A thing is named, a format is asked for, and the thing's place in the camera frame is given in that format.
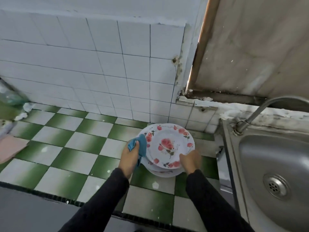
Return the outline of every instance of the plate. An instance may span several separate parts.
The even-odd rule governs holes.
[[[141,158],[141,164],[144,165],[147,169],[150,169],[150,170],[153,170],[153,171],[157,171],[157,172],[169,171],[169,169],[163,169],[163,168],[160,168],[159,166],[151,163],[150,160],[147,159],[147,157]]]
[[[191,134],[176,124],[153,124],[140,133],[146,136],[146,157],[163,169],[180,168],[179,155],[195,149]]]
[[[148,169],[149,172],[151,172],[152,174],[161,177],[161,178],[172,178],[175,177],[179,174],[181,174],[183,172],[183,168],[178,168],[178,169],[170,169],[166,172],[157,172],[157,171],[153,171]]]

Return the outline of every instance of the metal faucet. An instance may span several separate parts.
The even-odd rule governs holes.
[[[255,112],[252,113],[252,115],[246,119],[246,120],[241,120],[239,122],[236,123],[235,127],[234,127],[234,133],[237,135],[242,135],[243,131],[251,124],[251,122],[269,105],[275,103],[275,102],[279,102],[281,100],[284,99],[296,99],[296,100],[300,100],[303,101],[305,103],[307,103],[309,105],[309,100],[300,96],[281,96],[281,97],[277,97],[277,98],[271,98],[271,99],[267,99],[262,105],[260,105],[258,107],[258,109],[255,110]]]

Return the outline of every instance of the blue cloth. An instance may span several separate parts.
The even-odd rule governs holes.
[[[141,158],[146,157],[147,141],[144,134],[141,134],[137,138],[133,138],[128,144],[129,151],[133,150],[136,141],[139,141],[138,160],[136,164],[136,167],[138,167],[141,164]]]

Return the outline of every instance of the black sleeve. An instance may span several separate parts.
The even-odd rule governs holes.
[[[254,232],[251,226],[225,201],[199,169],[188,175],[186,191],[208,232]]]
[[[122,170],[114,169],[102,187],[59,231],[104,231],[117,203],[128,188],[129,181]]]

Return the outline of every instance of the sink basin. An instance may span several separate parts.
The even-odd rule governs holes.
[[[309,142],[247,135],[239,155],[249,192],[263,213],[287,230],[309,231]]]

